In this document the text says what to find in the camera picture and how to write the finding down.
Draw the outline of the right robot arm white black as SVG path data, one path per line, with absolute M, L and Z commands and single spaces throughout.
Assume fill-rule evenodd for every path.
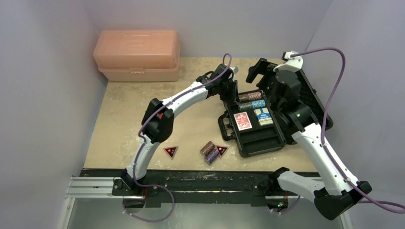
M 315 181 L 282 167 L 270 173 L 264 193 L 293 192 L 313 202 L 324 218 L 337 218 L 370 193 L 371 185 L 353 175 L 333 149 L 324 150 L 327 140 L 321 138 L 321 129 L 330 129 L 333 122 L 302 70 L 285 70 L 261 58 L 249 68 L 246 81 L 258 75 L 262 79 L 257 86 L 267 96 L 286 142 L 299 144 L 321 177 Z

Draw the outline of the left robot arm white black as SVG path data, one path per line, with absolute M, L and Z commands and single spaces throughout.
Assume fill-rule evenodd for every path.
M 141 143 L 134 158 L 126 168 L 122 177 L 124 189 L 130 195 L 137 195 L 142 190 L 142 179 L 158 146 L 166 141 L 173 132 L 174 119 L 192 105 L 219 95 L 222 100 L 237 97 L 236 66 L 221 63 L 214 71 L 199 76 L 179 93 L 159 100 L 150 101 L 141 122 L 138 137 Z

